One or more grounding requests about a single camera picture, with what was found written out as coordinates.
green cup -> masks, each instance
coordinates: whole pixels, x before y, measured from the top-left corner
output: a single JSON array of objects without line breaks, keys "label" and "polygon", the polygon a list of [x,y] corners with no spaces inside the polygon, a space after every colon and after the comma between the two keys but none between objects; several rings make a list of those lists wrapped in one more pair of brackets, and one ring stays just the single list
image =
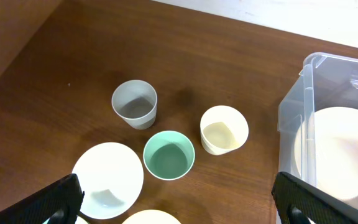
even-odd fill
[{"label": "green cup", "polygon": [[147,170],[162,180],[183,177],[193,166],[195,156],[191,141],[177,131],[162,131],[153,135],[143,151]]}]

dark wood tabletop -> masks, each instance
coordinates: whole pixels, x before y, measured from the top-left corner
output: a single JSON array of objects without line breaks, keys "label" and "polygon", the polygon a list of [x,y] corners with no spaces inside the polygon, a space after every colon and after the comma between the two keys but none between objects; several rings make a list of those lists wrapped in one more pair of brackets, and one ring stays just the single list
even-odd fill
[{"label": "dark wood tabletop", "polygon": [[[69,174],[92,146],[120,142],[142,158],[163,130],[190,138],[196,160],[174,181],[153,177],[122,223],[158,209],[181,223],[275,223],[278,105],[313,52],[358,58],[358,49],[148,0],[64,1],[0,78],[0,210]],[[117,86],[149,82],[155,124],[132,129],[111,106]],[[238,109],[249,138],[222,156],[200,143],[215,105]]]}]

tableware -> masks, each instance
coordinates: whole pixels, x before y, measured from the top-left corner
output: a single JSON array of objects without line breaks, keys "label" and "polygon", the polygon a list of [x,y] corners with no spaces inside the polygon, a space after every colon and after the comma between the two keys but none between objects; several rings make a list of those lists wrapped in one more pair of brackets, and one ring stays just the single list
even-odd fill
[{"label": "tableware", "polygon": [[230,106],[208,109],[200,122],[201,143],[212,155],[221,155],[239,149],[248,138],[245,117]]},{"label": "tableware", "polygon": [[81,212],[97,219],[113,218],[128,210],[138,198],[144,178],[136,153],[116,142],[87,150],[73,173],[85,191]]},{"label": "tableware", "polygon": [[195,150],[184,134],[162,131],[147,141],[143,160],[147,170],[156,178],[176,180],[187,174],[193,166]]},{"label": "tableware", "polygon": [[172,215],[160,210],[144,210],[127,218],[122,224],[180,224]]},{"label": "tableware", "polygon": [[[358,110],[333,107],[314,113],[317,188],[358,209]],[[294,141],[301,171],[301,126]]]},{"label": "tableware", "polygon": [[142,80],[124,82],[112,94],[113,110],[135,129],[146,129],[154,124],[157,114],[157,93],[152,85]]}]

plastic bin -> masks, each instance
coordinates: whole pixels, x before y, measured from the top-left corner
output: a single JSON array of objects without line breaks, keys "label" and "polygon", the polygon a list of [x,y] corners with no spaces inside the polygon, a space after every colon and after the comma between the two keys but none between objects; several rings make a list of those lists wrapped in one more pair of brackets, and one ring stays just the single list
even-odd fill
[{"label": "plastic bin", "polygon": [[[278,109],[279,171],[316,186],[314,112],[334,106],[358,109],[358,59],[311,54]],[[298,130],[301,138],[295,137]],[[293,151],[295,140],[301,146],[300,158]],[[301,162],[301,170],[295,159]]]}]

gray cup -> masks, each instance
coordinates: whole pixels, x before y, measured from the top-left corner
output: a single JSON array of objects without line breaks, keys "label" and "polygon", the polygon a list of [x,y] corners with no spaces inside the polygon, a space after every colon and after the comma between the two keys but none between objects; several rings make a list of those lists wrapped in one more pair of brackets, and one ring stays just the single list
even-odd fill
[{"label": "gray cup", "polygon": [[153,125],[157,113],[157,93],[145,81],[131,80],[121,84],[112,94],[114,111],[135,129]]}]

